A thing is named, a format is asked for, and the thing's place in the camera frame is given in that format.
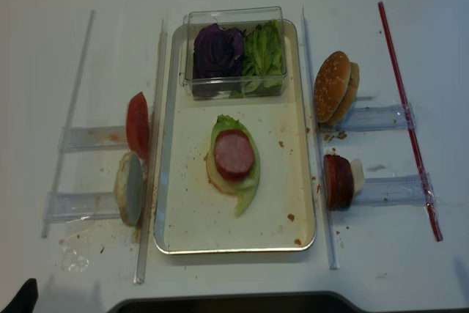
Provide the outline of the black covered gripper finger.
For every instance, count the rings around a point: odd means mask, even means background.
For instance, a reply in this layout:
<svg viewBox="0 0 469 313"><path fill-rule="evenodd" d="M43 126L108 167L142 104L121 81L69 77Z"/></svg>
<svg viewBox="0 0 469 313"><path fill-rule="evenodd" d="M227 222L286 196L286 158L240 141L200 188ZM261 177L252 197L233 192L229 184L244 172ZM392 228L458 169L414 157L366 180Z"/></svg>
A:
<svg viewBox="0 0 469 313"><path fill-rule="evenodd" d="M32 313L39 298L37 280L28 279L1 313Z"/></svg>

